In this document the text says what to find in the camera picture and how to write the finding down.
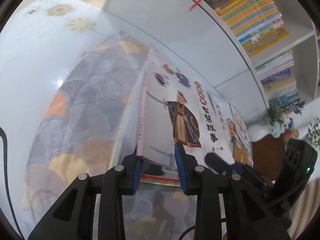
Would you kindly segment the wisdom stories warrior book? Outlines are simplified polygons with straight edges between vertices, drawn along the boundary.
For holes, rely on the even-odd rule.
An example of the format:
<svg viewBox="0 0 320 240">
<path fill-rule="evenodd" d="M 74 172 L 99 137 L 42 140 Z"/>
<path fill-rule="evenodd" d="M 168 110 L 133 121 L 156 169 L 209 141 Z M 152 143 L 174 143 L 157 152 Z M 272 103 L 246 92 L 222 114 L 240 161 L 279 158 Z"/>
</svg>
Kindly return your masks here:
<svg viewBox="0 0 320 240">
<path fill-rule="evenodd" d="M 174 167 L 174 146 L 181 143 L 199 163 L 209 152 L 233 164 L 204 80 L 181 71 L 150 48 L 143 81 L 137 154 L 161 166 Z"/>
</svg>

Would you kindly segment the brown wooden chair back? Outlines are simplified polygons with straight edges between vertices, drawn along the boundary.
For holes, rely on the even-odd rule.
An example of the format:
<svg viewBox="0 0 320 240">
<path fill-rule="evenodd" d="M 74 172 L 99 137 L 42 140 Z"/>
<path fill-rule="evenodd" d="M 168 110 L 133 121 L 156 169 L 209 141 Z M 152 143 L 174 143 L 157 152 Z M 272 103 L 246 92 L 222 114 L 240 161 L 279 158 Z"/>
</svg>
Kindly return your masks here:
<svg viewBox="0 0 320 240">
<path fill-rule="evenodd" d="M 252 142 L 253 168 L 262 176 L 276 180 L 285 158 L 283 136 L 274 138 L 268 134 L 263 139 Z"/>
</svg>

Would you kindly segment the white cartoon figures book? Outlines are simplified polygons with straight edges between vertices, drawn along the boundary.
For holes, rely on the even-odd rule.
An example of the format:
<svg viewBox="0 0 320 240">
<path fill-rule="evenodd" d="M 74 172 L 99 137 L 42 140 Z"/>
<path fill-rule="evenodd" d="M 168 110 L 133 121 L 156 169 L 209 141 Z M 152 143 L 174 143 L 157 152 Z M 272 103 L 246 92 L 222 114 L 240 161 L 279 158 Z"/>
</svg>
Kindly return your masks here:
<svg viewBox="0 0 320 240">
<path fill-rule="evenodd" d="M 235 108 L 225 99 L 213 94 L 210 94 L 209 97 L 214 112 L 222 125 L 234 161 L 253 166 L 251 142 L 243 120 Z"/>
</svg>

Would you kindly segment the patterned fan tablecloth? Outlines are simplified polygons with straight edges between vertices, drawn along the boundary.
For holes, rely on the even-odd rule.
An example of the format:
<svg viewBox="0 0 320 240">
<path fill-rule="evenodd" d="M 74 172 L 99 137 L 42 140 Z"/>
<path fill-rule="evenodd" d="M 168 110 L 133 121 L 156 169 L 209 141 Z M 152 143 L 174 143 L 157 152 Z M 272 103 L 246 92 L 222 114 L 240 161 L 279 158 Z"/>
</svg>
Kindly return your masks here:
<svg viewBox="0 0 320 240">
<path fill-rule="evenodd" d="M 25 235 L 81 173 L 95 176 L 136 146 L 140 84 L 152 47 L 118 32 L 86 51 L 37 129 L 24 177 Z M 124 198 L 128 239 L 192 239 L 195 198 L 179 186 L 141 183 Z"/>
</svg>

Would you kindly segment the white ceramic vase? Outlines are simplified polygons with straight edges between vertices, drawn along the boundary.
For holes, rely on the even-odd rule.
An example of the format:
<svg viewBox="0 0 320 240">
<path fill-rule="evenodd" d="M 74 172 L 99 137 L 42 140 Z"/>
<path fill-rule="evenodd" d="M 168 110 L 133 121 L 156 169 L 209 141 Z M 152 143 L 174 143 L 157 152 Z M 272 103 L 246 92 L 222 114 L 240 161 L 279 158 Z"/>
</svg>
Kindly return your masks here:
<svg viewBox="0 0 320 240">
<path fill-rule="evenodd" d="M 272 127 L 269 124 L 262 125 L 262 124 L 253 124 L 248 127 L 248 137 L 251 142 L 257 142 L 268 134 L 271 134 Z"/>
</svg>

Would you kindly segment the blue white flower bouquet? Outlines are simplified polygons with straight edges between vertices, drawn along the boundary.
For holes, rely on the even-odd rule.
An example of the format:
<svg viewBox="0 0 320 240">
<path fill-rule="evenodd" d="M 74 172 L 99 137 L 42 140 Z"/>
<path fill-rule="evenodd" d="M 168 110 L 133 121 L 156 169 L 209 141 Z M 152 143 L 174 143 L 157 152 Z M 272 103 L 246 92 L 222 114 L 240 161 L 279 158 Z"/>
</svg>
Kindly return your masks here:
<svg viewBox="0 0 320 240">
<path fill-rule="evenodd" d="M 271 134 L 274 138 L 284 136 L 284 140 L 289 138 L 298 138 L 299 132 L 295 128 L 295 122 L 292 117 L 287 116 L 287 112 L 302 115 L 302 109 L 305 101 L 296 101 L 283 106 L 279 101 L 273 101 L 268 109 L 269 124 L 271 125 Z"/>
</svg>

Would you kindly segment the green potted plant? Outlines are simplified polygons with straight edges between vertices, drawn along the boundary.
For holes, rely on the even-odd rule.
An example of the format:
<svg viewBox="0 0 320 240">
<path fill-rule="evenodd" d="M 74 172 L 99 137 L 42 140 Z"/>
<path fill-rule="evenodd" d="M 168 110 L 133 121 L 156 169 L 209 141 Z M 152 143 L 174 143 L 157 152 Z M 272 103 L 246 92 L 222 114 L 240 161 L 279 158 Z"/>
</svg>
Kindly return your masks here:
<svg viewBox="0 0 320 240">
<path fill-rule="evenodd" d="M 312 146 L 314 149 L 319 150 L 320 148 L 320 119 L 316 118 L 310 123 L 305 141 Z"/>
</svg>

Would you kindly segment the white bookshelf cabinet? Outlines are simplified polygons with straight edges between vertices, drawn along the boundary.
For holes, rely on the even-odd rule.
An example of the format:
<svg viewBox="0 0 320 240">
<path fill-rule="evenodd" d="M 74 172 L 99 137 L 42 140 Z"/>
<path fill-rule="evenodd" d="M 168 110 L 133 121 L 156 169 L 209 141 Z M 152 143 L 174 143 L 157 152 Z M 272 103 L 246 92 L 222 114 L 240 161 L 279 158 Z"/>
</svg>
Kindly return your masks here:
<svg viewBox="0 0 320 240">
<path fill-rule="evenodd" d="M 318 98 L 318 50 L 310 17 L 297 0 L 276 0 L 288 35 L 253 57 L 202 0 L 106 0 L 104 10 L 150 35 L 198 72 L 246 122 L 266 115 L 268 100 L 255 68 L 287 50 L 304 116 Z"/>
</svg>

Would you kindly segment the orange yellow book row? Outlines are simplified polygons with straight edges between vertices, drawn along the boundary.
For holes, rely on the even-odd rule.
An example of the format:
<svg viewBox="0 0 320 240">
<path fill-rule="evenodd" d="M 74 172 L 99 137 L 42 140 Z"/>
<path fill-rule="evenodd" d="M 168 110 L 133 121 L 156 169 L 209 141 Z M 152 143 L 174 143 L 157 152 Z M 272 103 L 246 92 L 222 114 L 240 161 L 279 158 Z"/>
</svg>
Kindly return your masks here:
<svg viewBox="0 0 320 240">
<path fill-rule="evenodd" d="M 213 0 L 212 8 L 250 57 L 289 34 L 274 0 Z"/>
</svg>

